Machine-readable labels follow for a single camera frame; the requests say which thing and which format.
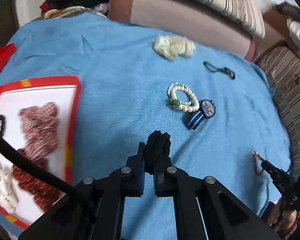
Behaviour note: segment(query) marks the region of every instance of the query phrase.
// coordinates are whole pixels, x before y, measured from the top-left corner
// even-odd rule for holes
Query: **yellow stripe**
[[[65,149],[65,166],[72,166],[72,148],[68,144]]]
[[[18,219],[16,219],[14,216],[12,215],[6,215],[6,219],[9,220],[11,223],[17,222]]]
[[[21,80],[20,82],[23,87],[31,87],[31,83],[30,83],[29,79],[24,79],[24,80]]]

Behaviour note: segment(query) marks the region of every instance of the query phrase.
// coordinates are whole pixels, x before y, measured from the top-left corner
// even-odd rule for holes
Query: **green object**
[[[173,106],[179,106],[180,101],[179,100],[173,100]]]

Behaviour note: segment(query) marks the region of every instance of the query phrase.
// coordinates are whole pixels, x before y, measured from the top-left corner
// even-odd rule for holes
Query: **blue blanket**
[[[211,175],[255,213],[279,192],[265,172],[256,177],[251,151],[273,165],[290,165],[289,138],[278,117],[265,74],[241,57],[196,44],[195,55],[170,62],[152,49],[163,30],[112,22],[89,13],[31,22],[10,42],[17,52],[0,73],[0,85],[22,79],[77,75],[83,90],[74,138],[74,184],[86,176],[108,176],[136,154],[154,130],[171,135],[173,165],[191,176]],[[233,81],[202,64],[235,71]],[[190,114],[166,107],[173,82],[188,85],[199,99],[212,99],[216,115],[196,130]],[[12,233],[17,229],[0,215]],[[146,175],[142,198],[127,198],[122,237],[176,239],[173,201],[154,196]]]

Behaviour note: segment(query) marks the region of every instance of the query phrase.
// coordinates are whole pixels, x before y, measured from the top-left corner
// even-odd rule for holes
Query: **white scrunchie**
[[[13,214],[18,205],[11,185],[11,171],[0,165],[0,206],[2,206],[9,214]]]
[[[195,51],[195,45],[193,41],[185,37],[158,36],[155,39],[153,49],[159,55],[169,60],[174,60],[178,56],[192,56]]]

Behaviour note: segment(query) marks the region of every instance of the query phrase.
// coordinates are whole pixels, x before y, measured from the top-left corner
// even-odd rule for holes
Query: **human hand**
[[[294,209],[293,210],[283,210],[281,212],[281,209],[280,209],[281,202],[282,202],[282,199],[280,198],[278,203],[272,209],[271,214],[270,214],[269,218],[267,219],[267,224],[269,226],[272,226],[272,224],[277,223],[280,215],[282,215],[282,218],[285,220],[285,222],[280,227],[280,230],[287,230],[294,224],[298,213]]]

